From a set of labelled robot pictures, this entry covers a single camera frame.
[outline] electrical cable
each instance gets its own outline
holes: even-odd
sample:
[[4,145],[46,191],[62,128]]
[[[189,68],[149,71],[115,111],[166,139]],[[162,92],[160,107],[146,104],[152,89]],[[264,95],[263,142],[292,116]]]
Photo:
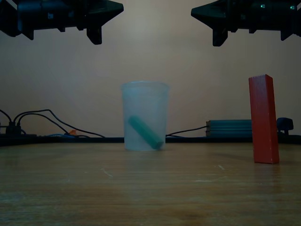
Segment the electrical cable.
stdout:
[[21,119],[22,119],[23,117],[27,116],[27,115],[38,115],[38,116],[41,116],[41,117],[43,117],[43,118],[46,118],[46,119],[48,119],[49,121],[51,121],[53,124],[55,124],[55,125],[57,125],[59,128],[61,128],[65,133],[68,134],[68,131],[67,131],[67,130],[65,130],[63,127],[61,127],[61,126],[60,126],[59,124],[57,124],[55,121],[51,120],[50,118],[48,118],[47,116],[44,116],[44,115],[42,115],[42,114],[36,114],[36,113],[26,113],[26,114],[23,114],[23,115],[20,117],[19,121],[18,121],[18,125],[21,123]]
[[181,137],[181,136],[166,135],[166,137]]
[[16,122],[17,118],[21,115],[24,115],[24,114],[28,114],[28,113],[38,113],[38,112],[50,112],[60,123],[64,124],[65,126],[69,126],[70,128],[72,129],[75,129],[77,131],[80,131],[80,132],[83,132],[83,133],[88,133],[88,134],[92,134],[92,135],[96,135],[96,136],[99,136],[99,137],[102,137],[102,138],[105,138],[105,136],[101,135],[101,134],[98,134],[98,133],[93,133],[93,132],[88,132],[88,131],[85,131],[85,130],[82,130],[82,129],[78,129],[74,126],[71,126],[69,124],[67,124],[66,122],[63,122],[62,120],[60,120],[51,110],[49,109],[45,109],[45,110],[39,110],[39,111],[29,111],[29,112],[23,112],[23,113],[20,113],[18,114],[15,119],[14,119],[14,122]]
[[68,138],[74,138],[74,136],[65,135],[65,134],[51,134],[51,135],[47,135],[45,137],[68,137]]
[[0,109],[0,112],[3,113],[9,120],[9,122],[11,122],[11,118],[8,114],[6,114],[3,110]]
[[166,137],[170,137],[174,134],[178,134],[178,133],[186,133],[186,132],[190,132],[190,131],[195,131],[195,130],[199,130],[199,129],[204,129],[204,128],[207,128],[208,126],[203,126],[203,127],[200,127],[200,128],[196,128],[196,129],[188,129],[188,130],[183,130],[183,131],[179,131],[179,132],[175,132],[175,133],[170,133],[170,134],[167,134]]

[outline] black cable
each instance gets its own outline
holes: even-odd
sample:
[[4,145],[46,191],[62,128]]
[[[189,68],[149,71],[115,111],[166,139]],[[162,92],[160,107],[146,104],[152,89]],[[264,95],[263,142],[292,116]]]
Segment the black cable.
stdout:
[[63,122],[62,120],[60,120],[51,110],[49,109],[45,109],[45,110],[39,110],[39,111],[30,111],[30,112],[23,112],[23,113],[20,113],[18,114],[15,119],[14,119],[14,122],[16,122],[17,118],[23,114],[27,114],[27,113],[38,113],[38,112],[50,112],[60,123],[66,125],[66,126],[69,126],[70,128],[72,129],[75,129],[75,130],[78,130],[80,132],[83,132],[83,133],[88,133],[88,134],[92,134],[92,135],[96,135],[96,136],[100,136],[100,137],[103,137],[105,138],[103,135],[100,135],[100,134],[97,134],[97,133],[93,133],[93,132],[88,132],[88,131],[85,131],[85,130],[82,130],[82,129],[78,129],[74,126],[71,126],[69,124],[67,124],[66,122]]
[[0,109],[0,112],[2,112],[9,120],[9,122],[11,122],[11,118],[8,114],[6,114],[3,110]]
[[24,114],[22,115],[20,118],[19,118],[19,121],[18,121],[18,125],[21,124],[21,119],[27,115],[38,115],[38,116],[41,116],[43,118],[46,118],[48,119],[49,121],[51,121],[53,124],[57,125],[59,128],[61,128],[65,133],[69,134],[67,130],[65,130],[63,127],[61,127],[59,124],[57,124],[55,121],[52,121],[50,118],[48,118],[47,116],[44,116],[42,114],[36,114],[36,113],[27,113],[27,114]]
[[181,136],[166,135],[166,137],[181,137]]
[[175,132],[175,133],[170,133],[170,134],[167,134],[166,137],[170,137],[174,134],[178,134],[178,133],[186,133],[186,132],[190,132],[190,131],[195,131],[195,130],[199,130],[199,129],[203,129],[203,128],[206,128],[208,126],[203,126],[203,127],[200,127],[200,128],[196,128],[196,129],[188,129],[188,130],[183,130],[183,131],[179,131],[179,132]]

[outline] translucent cup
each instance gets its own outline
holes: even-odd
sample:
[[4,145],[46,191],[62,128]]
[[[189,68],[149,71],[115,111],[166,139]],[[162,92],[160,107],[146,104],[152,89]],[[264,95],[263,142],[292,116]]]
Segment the translucent cup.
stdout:
[[123,84],[125,146],[133,151],[160,150],[165,146],[169,86],[161,82]]

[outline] red wooden block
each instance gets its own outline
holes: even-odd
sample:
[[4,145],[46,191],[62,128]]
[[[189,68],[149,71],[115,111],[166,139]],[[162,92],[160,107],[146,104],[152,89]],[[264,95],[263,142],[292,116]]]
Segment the red wooden block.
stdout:
[[273,79],[249,78],[254,161],[279,162]]

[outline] cup rim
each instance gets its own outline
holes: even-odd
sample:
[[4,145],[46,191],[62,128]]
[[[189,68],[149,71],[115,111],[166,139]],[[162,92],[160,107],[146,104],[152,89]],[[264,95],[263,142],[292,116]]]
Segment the cup rim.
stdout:
[[150,85],[150,84],[159,85],[166,89],[169,89],[169,86],[167,84],[160,82],[160,81],[131,81],[131,82],[127,82],[127,83],[123,84],[121,86],[121,89],[139,87],[139,86]]

